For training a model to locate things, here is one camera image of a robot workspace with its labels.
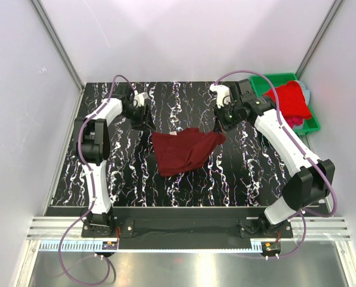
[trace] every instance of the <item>white wall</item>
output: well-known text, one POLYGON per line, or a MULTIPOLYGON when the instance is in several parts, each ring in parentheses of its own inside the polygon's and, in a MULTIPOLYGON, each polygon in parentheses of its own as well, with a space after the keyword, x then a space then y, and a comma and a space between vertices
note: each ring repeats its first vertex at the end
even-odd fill
POLYGON ((332 0, 42 0, 83 81, 294 72, 332 0))
POLYGON ((77 97, 30 2, 0 1, 0 286, 13 286, 77 97))
POLYGON ((356 250, 356 0, 345 1, 302 80, 322 128, 311 145, 336 165, 338 213, 356 250))

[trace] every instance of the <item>black joint housing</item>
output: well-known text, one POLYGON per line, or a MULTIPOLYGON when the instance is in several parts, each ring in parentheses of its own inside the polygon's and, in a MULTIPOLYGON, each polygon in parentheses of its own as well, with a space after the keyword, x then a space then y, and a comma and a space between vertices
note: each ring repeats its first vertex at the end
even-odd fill
POLYGON ((271 224, 267 219, 264 212, 258 217, 256 221, 253 221, 251 225, 252 231, 259 231, 259 233, 263 236, 271 236, 275 234, 278 230, 281 229, 283 222, 279 224, 271 224))
MULTIPOLYGON (((319 161, 317 166, 325 174, 328 181, 332 183, 335 170, 332 161, 319 161)), ((307 169, 303 167, 300 172, 297 172, 284 186, 282 195, 291 209, 300 210, 326 198, 329 195, 329 190, 322 177, 311 166, 307 169)))
MULTIPOLYGON (((78 137, 85 120, 86 118, 83 117, 76 118, 73 128, 73 151, 79 159, 81 158, 78 152, 78 137)), ((111 144, 106 120, 90 120, 83 131, 81 139, 81 151, 84 159, 87 163, 95 163, 99 166, 102 161, 108 159, 110 148, 111 144)))
POLYGON ((136 113, 136 107, 133 105, 134 100, 134 91, 133 89, 127 84, 122 83, 118 85, 116 89, 116 94, 112 97, 119 99, 122 103, 122 113, 125 118, 132 118, 136 113))
POLYGON ((216 117, 214 132, 227 132, 244 120, 254 125, 258 116, 276 108, 270 97, 256 97, 249 79, 232 82, 227 86, 230 89, 231 102, 221 108, 213 108, 216 117))
POLYGON ((102 231, 114 230, 115 220, 112 214, 112 208, 108 213, 96 214, 90 212, 87 215, 87 223, 91 227, 99 227, 102 231))

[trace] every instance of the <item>green plastic bin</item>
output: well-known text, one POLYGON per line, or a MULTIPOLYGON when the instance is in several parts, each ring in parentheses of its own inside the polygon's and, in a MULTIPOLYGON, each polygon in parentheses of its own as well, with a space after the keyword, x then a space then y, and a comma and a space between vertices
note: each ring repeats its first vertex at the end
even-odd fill
MULTIPOLYGON (((285 85, 289 81, 297 80, 296 75, 293 73, 272 74, 272 75, 265 75, 265 76, 269 78, 269 80, 274 84, 275 87, 285 85)), ((256 93, 256 96, 258 97, 261 97, 262 95, 267 93, 270 89, 269 84, 266 82, 266 80, 264 80, 260 76, 250 77, 250 83, 256 93)), ((312 113, 312 118, 304 121, 304 125, 302 129, 293 130, 295 134, 297 134, 298 136, 306 136, 320 129, 320 124, 317 120, 314 110, 311 107, 311 104, 308 105, 308 108, 312 113)))

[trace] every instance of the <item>cable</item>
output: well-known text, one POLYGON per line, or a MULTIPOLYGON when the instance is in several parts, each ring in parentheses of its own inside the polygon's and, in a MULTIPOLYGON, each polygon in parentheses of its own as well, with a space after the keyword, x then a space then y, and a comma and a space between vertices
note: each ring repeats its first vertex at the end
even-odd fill
POLYGON ((121 228, 117 226, 118 231, 117 231, 117 244, 119 243, 119 235, 121 234, 121 228))
POLYGON ((296 246, 295 249, 293 249, 290 253, 281 255, 280 258, 286 258, 286 257, 289 257, 289 256, 294 255, 297 251, 299 251, 300 247, 303 245, 303 243, 304 243, 304 241, 305 241, 305 236, 306 236, 306 234, 307 234, 307 224, 306 224, 306 222, 305 222, 304 215, 302 215, 302 214, 300 213, 299 216, 302 218, 302 220, 303 220, 303 226, 304 226, 304 232, 303 232, 302 240, 300 241, 299 245, 296 246))
POLYGON ((73 222, 67 229, 66 231, 64 232, 64 234, 62 235, 61 239, 60 239, 60 244, 59 244, 59 248, 57 250, 57 253, 59 255, 59 261, 60 261, 60 265, 61 265, 61 268, 62 270, 64 271, 65 275, 67 275, 68 278, 70 278, 71 281, 77 283, 77 284, 80 284, 80 285, 84 285, 84 286, 99 286, 101 285, 102 283, 104 283, 106 281, 106 279, 109 277, 109 273, 111 271, 111 262, 104 256, 101 257, 101 259, 104 259, 108 265, 108 272, 106 273, 105 277, 97 282, 97 283, 85 283, 85 282, 82 282, 76 278, 74 278, 72 275, 69 274, 67 268, 65 267, 64 265, 64 262, 63 262, 63 258, 62 258, 62 252, 61 252, 61 248, 62 248, 62 243, 66 237, 66 235, 68 234, 68 232, 70 232, 70 230, 73 228, 73 226, 75 226, 83 217, 86 217, 93 209, 94 207, 94 204, 95 204, 95 201, 96 201, 96 187, 95 187, 95 184, 94 184, 94 178, 93 178, 93 173, 92 173, 92 168, 89 166, 89 164, 87 163, 87 161, 85 160, 83 154, 82 154, 82 150, 81 150, 81 142, 82 142, 82 137, 83 137, 83 134, 84 134, 84 129, 85 127, 88 125, 89 121, 94 118, 100 111, 102 111, 106 105, 109 103, 109 100, 110 98, 112 97, 112 93, 113 93, 113 90, 114 90, 114 86, 115 86, 115 83, 116 83, 116 79, 120 77, 120 78, 123 78, 127 83, 128 85, 130 86, 130 88, 133 90, 130 82, 128 79, 126 79, 124 76, 122 75, 115 75, 114 78, 113 78, 113 81, 112 81, 112 86, 111 86, 111 90, 107 96, 107 101, 104 102, 104 104, 101 106, 101 108, 99 108, 93 115, 91 115, 89 118, 87 118, 82 126, 81 126, 81 129, 79 131, 79 134, 78 134, 78 141, 77 141, 77 150, 78 150, 78 155, 79 155, 79 158, 80 160, 82 161, 83 164, 85 164, 87 167, 88 167, 88 170, 89 170, 89 174, 90 174, 90 179, 92 181, 92 194, 93 194, 93 198, 92 198, 92 204, 91 206, 88 208, 88 210, 86 211, 86 213, 84 213, 83 215, 81 215, 75 222, 73 222))
MULTIPOLYGON (((85 256, 85 257, 79 259, 79 260, 78 260, 77 262, 75 262, 72 266, 68 267, 67 270, 69 271, 69 270, 75 268, 75 267, 78 266, 81 262, 85 261, 86 259, 92 258, 92 257, 96 257, 95 254, 91 254, 91 255, 88 255, 88 256, 85 256)), ((111 265, 111 267, 112 267, 112 270, 113 270, 113 272, 114 272, 114 279, 113 279, 113 283, 114 283, 115 280, 116 280, 116 272, 115 272, 113 263, 110 262, 110 261, 109 261, 109 263, 110 263, 110 265, 111 265)), ((45 265, 45 266, 44 266, 44 267, 45 267, 45 272, 46 272, 47 276, 50 277, 50 278, 55 279, 55 278, 58 278, 58 277, 60 277, 60 276, 62 276, 62 275, 65 275, 64 271, 62 271, 62 272, 60 272, 60 273, 58 273, 58 274, 55 274, 55 275, 49 274, 49 272, 48 272, 48 270, 47 270, 48 268, 47 268, 46 261, 44 261, 44 265, 45 265)))
MULTIPOLYGON (((291 139, 291 141, 295 144, 295 146, 298 148, 298 150, 302 153, 302 155, 305 157, 306 156, 306 152, 304 151, 304 149, 298 144, 298 142, 296 141, 296 139, 291 135, 290 131, 287 130, 287 128, 285 126, 283 126, 283 121, 282 118, 280 116, 280 103, 279 103, 279 96, 278 93, 273 85, 273 83, 263 74, 258 73, 258 72, 254 72, 254 71, 249 71, 249 70, 237 70, 237 71, 233 71, 230 73, 227 73, 226 75, 221 76, 218 80, 215 81, 214 85, 218 85, 218 83, 223 80, 224 78, 233 75, 233 74, 238 74, 238 73, 249 73, 249 74, 254 74, 257 76, 262 77, 264 80, 266 80, 266 82, 269 84, 270 88, 272 89, 272 91, 274 92, 275 95, 275 101, 276 101, 276 115, 278 118, 278 122, 279 124, 282 126, 282 129, 284 130, 284 132, 287 134, 287 136, 291 139)), ((328 190, 330 191, 330 194, 332 196, 333 199, 333 208, 331 210, 331 212, 329 214, 323 214, 323 213, 319 213, 316 211, 313 211, 309 208, 304 208, 304 210, 306 210, 307 212, 316 215, 316 216, 320 216, 320 217, 331 217, 333 216, 336 211, 337 211, 337 197, 336 197, 336 193, 334 192, 334 189, 331 185, 331 183, 329 182, 329 180, 327 179, 327 177, 325 176, 325 174, 321 171, 321 169, 317 166, 317 164, 309 157, 306 158, 308 160, 308 162, 312 165, 312 167, 317 171, 317 173, 321 176, 321 178, 323 179, 323 181, 326 183, 328 190)))
POLYGON ((279 240, 280 240, 280 230, 278 231, 278 238, 276 238, 275 243, 279 242, 279 240))
POLYGON ((225 102, 226 102, 226 99, 229 100, 229 102, 231 102, 231 96, 225 96, 222 100, 222 103, 223 103, 223 106, 227 105, 225 102))

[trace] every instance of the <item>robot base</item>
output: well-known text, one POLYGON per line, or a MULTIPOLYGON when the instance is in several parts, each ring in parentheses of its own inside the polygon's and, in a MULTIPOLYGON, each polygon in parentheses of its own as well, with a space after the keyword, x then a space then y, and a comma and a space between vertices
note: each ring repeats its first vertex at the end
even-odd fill
POLYGON ((128 218, 117 218, 113 215, 112 209, 107 214, 88 214, 83 220, 81 237, 108 238, 133 236, 134 220, 128 218))
POLYGON ((243 239, 255 239, 255 238, 278 238, 278 231, 280 231, 280 238, 293 238, 291 224, 288 221, 283 221, 276 228, 266 230, 255 229, 254 225, 257 223, 257 219, 241 219, 239 220, 240 237, 243 239))

